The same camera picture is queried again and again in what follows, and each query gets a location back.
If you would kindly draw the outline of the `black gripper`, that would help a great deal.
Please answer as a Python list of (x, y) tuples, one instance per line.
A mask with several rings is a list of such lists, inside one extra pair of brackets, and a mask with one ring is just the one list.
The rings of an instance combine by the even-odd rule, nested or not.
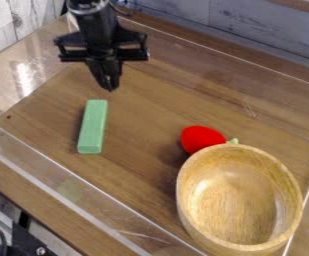
[(79, 30), (58, 36), (54, 44), (60, 51), (63, 62), (84, 61), (88, 57), (104, 60), (114, 57), (108, 64), (108, 77), (100, 64), (87, 61), (88, 70), (99, 86), (107, 91), (119, 87), (122, 64), (119, 61), (147, 61), (147, 35), (120, 26), (115, 13), (107, 9), (94, 14), (74, 16)]

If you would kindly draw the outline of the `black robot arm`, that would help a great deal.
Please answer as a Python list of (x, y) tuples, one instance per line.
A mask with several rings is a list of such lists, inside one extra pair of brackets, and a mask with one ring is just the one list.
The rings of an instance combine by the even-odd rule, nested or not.
[(123, 63), (148, 60), (147, 34), (120, 26), (110, 0), (68, 0), (66, 6), (78, 31), (54, 39), (59, 59), (83, 62), (99, 86), (114, 91)]

